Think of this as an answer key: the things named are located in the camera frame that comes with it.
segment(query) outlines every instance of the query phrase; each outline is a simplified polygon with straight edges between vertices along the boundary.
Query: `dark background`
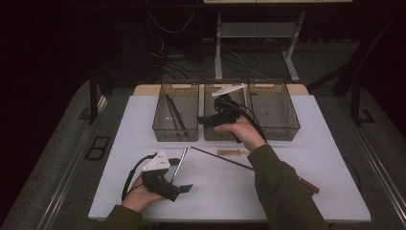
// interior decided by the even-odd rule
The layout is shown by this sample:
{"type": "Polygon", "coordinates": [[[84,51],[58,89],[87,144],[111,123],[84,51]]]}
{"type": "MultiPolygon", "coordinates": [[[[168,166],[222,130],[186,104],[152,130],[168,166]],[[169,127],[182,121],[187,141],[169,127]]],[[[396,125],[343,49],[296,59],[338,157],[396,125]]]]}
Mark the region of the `dark background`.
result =
{"type": "MultiPolygon", "coordinates": [[[[309,11],[301,32],[302,42],[353,39],[369,44],[401,9],[398,1],[354,3],[362,4],[362,7],[309,11]]],[[[157,78],[153,67],[156,63],[149,54],[149,47],[153,47],[157,34],[153,25],[147,23],[145,12],[80,15],[75,4],[63,0],[0,2],[0,92],[3,105],[0,223],[71,98],[90,74],[99,77],[104,94],[110,94],[117,87],[154,82],[157,78]]],[[[165,12],[156,14],[166,18],[165,12]]],[[[191,22],[192,27],[181,35],[160,35],[173,47],[184,49],[191,57],[198,58],[199,40],[214,36],[214,14],[199,12],[191,22]]],[[[167,26],[175,27],[176,20],[184,21],[187,17],[186,13],[177,15],[178,18],[172,18],[167,26]]],[[[394,21],[361,71],[365,77],[364,86],[404,136],[405,15],[401,14],[394,21]]],[[[232,13],[228,16],[237,18],[232,13]]]]}

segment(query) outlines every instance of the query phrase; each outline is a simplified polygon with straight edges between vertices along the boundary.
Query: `white table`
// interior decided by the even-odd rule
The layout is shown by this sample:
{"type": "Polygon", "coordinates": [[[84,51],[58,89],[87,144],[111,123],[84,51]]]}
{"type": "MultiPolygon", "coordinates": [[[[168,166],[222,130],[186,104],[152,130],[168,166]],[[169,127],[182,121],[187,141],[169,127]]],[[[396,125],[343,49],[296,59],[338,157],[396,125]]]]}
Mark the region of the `white table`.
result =
{"type": "MultiPolygon", "coordinates": [[[[190,148],[216,153],[218,149],[243,150],[243,145],[206,142],[202,126],[197,142],[158,143],[152,130],[157,99],[157,96],[130,97],[89,218],[104,219],[115,204],[121,203],[128,173],[141,158],[160,150],[166,150],[169,157],[180,157],[183,148],[189,148],[174,184],[193,184],[192,189],[181,194],[175,202],[163,200],[149,206],[143,212],[145,221],[266,221],[254,188],[254,172],[190,148]]],[[[282,161],[296,169],[298,175],[320,188],[320,193],[313,199],[326,221],[371,221],[370,212],[315,99],[308,95],[294,95],[292,102],[301,129],[292,142],[269,141],[269,144],[282,161]]],[[[246,155],[228,158],[250,166],[246,155]]]]}

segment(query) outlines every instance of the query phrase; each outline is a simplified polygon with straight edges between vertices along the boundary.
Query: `person's right hand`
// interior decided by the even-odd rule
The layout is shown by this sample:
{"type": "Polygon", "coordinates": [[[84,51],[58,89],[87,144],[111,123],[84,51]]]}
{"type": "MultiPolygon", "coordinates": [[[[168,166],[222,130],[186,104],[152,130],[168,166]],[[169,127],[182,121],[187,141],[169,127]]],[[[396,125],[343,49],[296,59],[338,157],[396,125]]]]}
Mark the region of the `person's right hand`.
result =
{"type": "Polygon", "coordinates": [[[214,131],[232,132],[241,142],[244,143],[245,148],[247,148],[249,151],[253,151],[256,148],[267,144],[259,135],[257,130],[243,116],[240,116],[233,124],[216,126],[214,131]]]}

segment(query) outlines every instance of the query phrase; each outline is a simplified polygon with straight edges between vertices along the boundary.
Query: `floor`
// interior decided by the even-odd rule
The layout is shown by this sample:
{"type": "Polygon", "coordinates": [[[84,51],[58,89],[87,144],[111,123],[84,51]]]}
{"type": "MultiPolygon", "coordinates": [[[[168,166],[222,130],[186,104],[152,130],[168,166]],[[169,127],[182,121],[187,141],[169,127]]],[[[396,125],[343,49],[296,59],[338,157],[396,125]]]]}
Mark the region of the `floor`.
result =
{"type": "MultiPolygon", "coordinates": [[[[201,59],[190,59],[171,50],[162,67],[162,79],[212,79],[214,44],[203,40],[201,59]]],[[[354,41],[299,43],[292,57],[301,79],[309,85],[344,64],[357,47],[354,41]]],[[[279,78],[289,82],[281,51],[283,40],[224,40],[223,79],[279,78]]],[[[355,183],[370,209],[372,222],[335,223],[331,229],[405,229],[400,215],[405,211],[406,142],[373,97],[362,91],[361,108],[367,109],[374,124],[356,126],[350,119],[350,94],[334,97],[335,80],[312,90],[334,140],[348,164],[355,183]],[[383,169],[373,164],[377,160],[383,169]]],[[[132,89],[116,89],[101,97],[100,116],[88,125],[88,83],[84,84],[66,109],[59,126],[39,159],[30,179],[2,226],[8,229],[94,229],[98,224],[87,217],[102,175],[108,152],[120,125],[132,89]],[[101,161],[84,160],[96,136],[110,136],[101,161]]],[[[266,224],[160,224],[158,229],[267,229],[266,224]]]]}

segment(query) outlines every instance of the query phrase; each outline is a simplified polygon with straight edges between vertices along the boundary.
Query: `transparent gray bin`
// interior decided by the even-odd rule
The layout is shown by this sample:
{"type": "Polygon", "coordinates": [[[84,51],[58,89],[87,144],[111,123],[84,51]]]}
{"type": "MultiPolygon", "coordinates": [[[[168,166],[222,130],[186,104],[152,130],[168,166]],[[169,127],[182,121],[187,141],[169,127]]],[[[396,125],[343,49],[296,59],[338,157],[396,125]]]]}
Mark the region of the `transparent gray bin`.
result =
{"type": "Polygon", "coordinates": [[[249,102],[267,140],[292,141],[301,128],[284,80],[250,80],[249,102]]]}
{"type": "MultiPolygon", "coordinates": [[[[214,99],[212,93],[217,92],[222,86],[231,86],[234,84],[245,83],[239,79],[212,79],[204,81],[204,108],[203,116],[209,117],[217,112],[214,110],[214,99]]],[[[232,100],[238,104],[246,105],[244,98],[244,90],[229,93],[232,100]]],[[[204,139],[206,141],[235,141],[235,139],[228,132],[215,132],[212,127],[204,127],[204,139]]]]}
{"type": "Polygon", "coordinates": [[[152,129],[158,142],[196,142],[200,80],[165,80],[152,129]]]}

